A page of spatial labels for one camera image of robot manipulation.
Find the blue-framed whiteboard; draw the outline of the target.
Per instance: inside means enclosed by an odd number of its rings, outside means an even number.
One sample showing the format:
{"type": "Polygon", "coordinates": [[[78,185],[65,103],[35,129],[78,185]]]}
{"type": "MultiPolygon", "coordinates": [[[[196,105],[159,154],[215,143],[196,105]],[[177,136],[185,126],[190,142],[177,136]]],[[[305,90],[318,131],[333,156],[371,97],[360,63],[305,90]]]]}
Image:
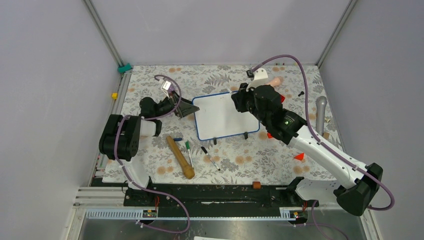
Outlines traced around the blue-framed whiteboard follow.
{"type": "Polygon", "coordinates": [[[194,118],[200,141],[251,134],[260,130],[261,124],[253,115],[236,110],[231,95],[222,92],[192,99],[192,104],[199,107],[194,118]]]}

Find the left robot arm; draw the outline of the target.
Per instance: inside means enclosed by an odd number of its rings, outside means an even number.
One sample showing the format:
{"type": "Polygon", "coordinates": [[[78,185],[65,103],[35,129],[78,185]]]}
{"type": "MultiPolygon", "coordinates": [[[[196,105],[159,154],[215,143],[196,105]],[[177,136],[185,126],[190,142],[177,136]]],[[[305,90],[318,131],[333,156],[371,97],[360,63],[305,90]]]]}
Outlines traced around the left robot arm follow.
{"type": "Polygon", "coordinates": [[[135,160],[140,137],[158,137],[162,131],[160,118],[175,114],[184,118],[200,108],[172,91],[160,102],[144,97],[139,102],[139,115],[111,114],[99,140],[99,151],[117,161],[131,189],[138,189],[136,199],[144,206],[152,204],[155,192],[147,187],[151,178],[140,160],[135,160]]]}

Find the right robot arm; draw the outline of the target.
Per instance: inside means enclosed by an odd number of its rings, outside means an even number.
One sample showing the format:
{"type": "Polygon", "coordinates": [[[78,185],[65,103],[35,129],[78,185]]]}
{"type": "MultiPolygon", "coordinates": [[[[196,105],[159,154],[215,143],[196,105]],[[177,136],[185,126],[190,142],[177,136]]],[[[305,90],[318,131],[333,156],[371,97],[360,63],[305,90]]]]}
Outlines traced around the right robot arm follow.
{"type": "Polygon", "coordinates": [[[238,112],[252,114],[273,138],[305,153],[331,173],[340,184],[333,194],[342,209],[354,216],[365,212],[380,189],[380,165],[358,161],[319,136],[304,118],[283,108],[281,95],[271,85],[242,83],[231,99],[238,112]]]}

